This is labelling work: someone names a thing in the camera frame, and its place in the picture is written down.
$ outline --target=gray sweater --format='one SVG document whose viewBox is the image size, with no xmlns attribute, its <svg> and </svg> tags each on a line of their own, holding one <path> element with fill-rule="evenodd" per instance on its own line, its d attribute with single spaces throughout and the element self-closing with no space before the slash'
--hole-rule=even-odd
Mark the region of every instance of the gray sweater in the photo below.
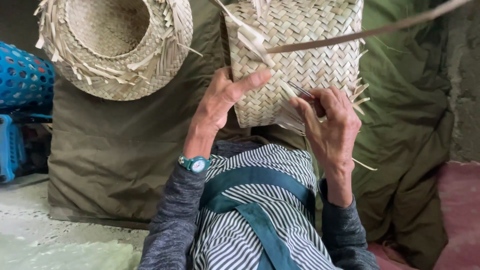
<svg viewBox="0 0 480 270">
<path fill-rule="evenodd" d="M 212 153 L 230 157 L 258 145 L 216 142 Z M 191 269 L 190 248 L 197 226 L 200 197 L 206 172 L 192 173 L 178 165 L 165 185 L 158 212 L 152 218 L 150 234 L 144 242 L 138 270 Z M 360 223 L 355 200 L 345 208 L 330 204 L 327 184 L 321 180 L 322 241 L 333 264 L 343 270 L 378 270 L 375 256 L 367 250 L 365 230 Z"/>
</svg>

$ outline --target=needle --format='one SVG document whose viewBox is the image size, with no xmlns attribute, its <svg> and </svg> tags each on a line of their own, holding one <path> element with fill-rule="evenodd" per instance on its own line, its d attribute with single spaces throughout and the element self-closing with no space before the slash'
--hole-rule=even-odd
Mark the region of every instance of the needle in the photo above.
<svg viewBox="0 0 480 270">
<path fill-rule="evenodd" d="M 306 90 L 303 90 L 301 87 L 297 86 L 297 85 L 294 84 L 293 82 L 288 81 L 287 83 L 288 83 L 290 86 L 292 86 L 292 87 L 294 87 L 295 89 L 297 89 L 299 92 L 301 92 L 301 93 L 303 93 L 303 94 L 311 97 L 312 99 L 315 99 L 315 97 L 314 97 L 312 94 L 310 94 L 310 93 L 307 92 Z"/>
</svg>

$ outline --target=person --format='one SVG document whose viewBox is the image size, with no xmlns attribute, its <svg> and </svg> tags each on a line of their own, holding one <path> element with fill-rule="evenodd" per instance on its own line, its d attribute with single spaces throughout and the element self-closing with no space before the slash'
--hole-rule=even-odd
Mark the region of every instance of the person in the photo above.
<svg viewBox="0 0 480 270">
<path fill-rule="evenodd" d="M 324 169 L 318 181 L 303 149 L 215 141 L 232 106 L 271 77 L 263 70 L 232 82 L 230 72 L 215 72 L 198 105 L 138 270 L 379 269 L 352 194 L 352 150 L 361 122 L 347 95 L 330 87 L 310 90 L 314 100 L 290 100 Z M 317 188 L 322 238 L 314 228 Z"/>
</svg>

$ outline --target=green watch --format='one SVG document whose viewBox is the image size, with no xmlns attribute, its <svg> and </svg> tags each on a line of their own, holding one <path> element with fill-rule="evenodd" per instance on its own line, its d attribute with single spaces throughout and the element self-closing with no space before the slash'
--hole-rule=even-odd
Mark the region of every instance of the green watch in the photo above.
<svg viewBox="0 0 480 270">
<path fill-rule="evenodd" d="M 179 164 L 191 172 L 199 173 L 208 169 L 208 167 L 210 166 L 210 160 L 207 160 L 202 156 L 188 159 L 183 155 L 180 155 Z"/>
</svg>

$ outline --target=blue plastic basket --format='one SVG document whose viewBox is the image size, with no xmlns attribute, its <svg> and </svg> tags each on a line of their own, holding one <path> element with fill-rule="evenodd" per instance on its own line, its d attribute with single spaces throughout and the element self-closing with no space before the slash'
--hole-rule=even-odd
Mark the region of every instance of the blue plastic basket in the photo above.
<svg viewBox="0 0 480 270">
<path fill-rule="evenodd" d="M 8 115 L 0 115 L 0 183 L 15 179 L 15 172 L 26 162 L 22 132 Z"/>
<path fill-rule="evenodd" d="M 49 63 L 0 41 L 0 109 L 51 104 L 54 81 Z"/>
</svg>

